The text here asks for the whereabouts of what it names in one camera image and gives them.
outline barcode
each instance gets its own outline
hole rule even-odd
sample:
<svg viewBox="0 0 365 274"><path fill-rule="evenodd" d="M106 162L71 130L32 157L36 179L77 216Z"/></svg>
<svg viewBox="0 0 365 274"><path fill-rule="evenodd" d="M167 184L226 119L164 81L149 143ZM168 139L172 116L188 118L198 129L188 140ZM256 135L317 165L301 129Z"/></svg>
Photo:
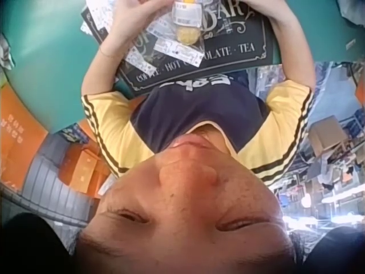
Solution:
<svg viewBox="0 0 365 274"><path fill-rule="evenodd" d="M181 18L178 18L177 19L177 23L180 23L180 24L190 24L191 20L189 19L181 19Z"/></svg>

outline person's right hand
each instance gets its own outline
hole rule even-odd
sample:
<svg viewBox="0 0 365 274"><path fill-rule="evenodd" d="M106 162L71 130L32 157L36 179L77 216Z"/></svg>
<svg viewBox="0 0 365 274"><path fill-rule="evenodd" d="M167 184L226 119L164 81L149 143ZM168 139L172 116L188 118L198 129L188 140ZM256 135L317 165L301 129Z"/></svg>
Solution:
<svg viewBox="0 0 365 274"><path fill-rule="evenodd" d="M271 18L282 19L291 11L285 0L240 0L245 2L259 13Z"/></svg>

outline green table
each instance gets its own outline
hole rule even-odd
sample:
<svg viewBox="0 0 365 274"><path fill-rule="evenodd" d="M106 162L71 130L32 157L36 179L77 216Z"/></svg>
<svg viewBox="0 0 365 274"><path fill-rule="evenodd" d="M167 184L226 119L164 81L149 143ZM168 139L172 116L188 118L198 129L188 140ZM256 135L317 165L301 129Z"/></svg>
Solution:
<svg viewBox="0 0 365 274"><path fill-rule="evenodd" d="M16 65L7 76L22 102L50 132L83 119L80 87L98 48L93 37L80 31L85 0L3 2L2 32ZM302 22L316 61L354 61L364 54L364 29L340 16L336 0L288 2ZM273 63L278 62L276 50ZM131 96L128 90L123 92Z"/></svg>

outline shirt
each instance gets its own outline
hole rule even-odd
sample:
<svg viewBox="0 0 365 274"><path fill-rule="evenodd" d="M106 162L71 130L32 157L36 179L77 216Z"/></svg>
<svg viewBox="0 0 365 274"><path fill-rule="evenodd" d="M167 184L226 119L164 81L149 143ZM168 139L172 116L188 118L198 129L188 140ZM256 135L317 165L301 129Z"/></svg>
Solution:
<svg viewBox="0 0 365 274"><path fill-rule="evenodd" d="M287 80L266 103L228 76L162 84L131 111L118 91L82 97L88 122L112 172L128 169L205 124L218 129L232 157L267 186L290 167L303 140L313 93Z"/></svg>

